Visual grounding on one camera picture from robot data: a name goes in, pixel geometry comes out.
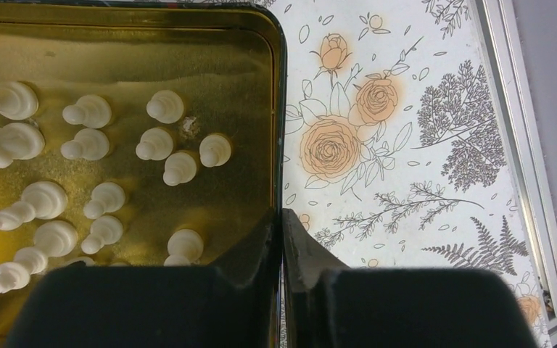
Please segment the gold metal tin box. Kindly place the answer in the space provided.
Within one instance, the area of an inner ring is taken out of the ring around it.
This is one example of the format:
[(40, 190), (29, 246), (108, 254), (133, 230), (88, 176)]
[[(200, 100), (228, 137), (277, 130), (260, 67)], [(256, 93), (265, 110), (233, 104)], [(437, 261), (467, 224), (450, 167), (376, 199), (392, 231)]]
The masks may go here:
[(259, 5), (0, 1), (0, 347), (53, 270), (279, 235), (285, 80)]

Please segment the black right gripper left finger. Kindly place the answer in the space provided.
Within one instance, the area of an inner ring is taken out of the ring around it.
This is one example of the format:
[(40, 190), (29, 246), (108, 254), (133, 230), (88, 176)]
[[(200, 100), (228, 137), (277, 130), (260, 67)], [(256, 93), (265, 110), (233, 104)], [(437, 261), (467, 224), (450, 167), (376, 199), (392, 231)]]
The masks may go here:
[(84, 266), (47, 273), (6, 347), (274, 347), (279, 218), (267, 212), (209, 265)]

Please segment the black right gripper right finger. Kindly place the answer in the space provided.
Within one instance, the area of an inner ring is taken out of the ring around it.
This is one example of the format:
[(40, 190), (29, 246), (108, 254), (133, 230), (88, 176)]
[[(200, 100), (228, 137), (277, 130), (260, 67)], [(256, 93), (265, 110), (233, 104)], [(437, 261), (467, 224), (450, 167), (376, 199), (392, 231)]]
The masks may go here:
[(535, 347), (519, 305), (486, 270), (351, 268), (282, 212), (290, 347)]

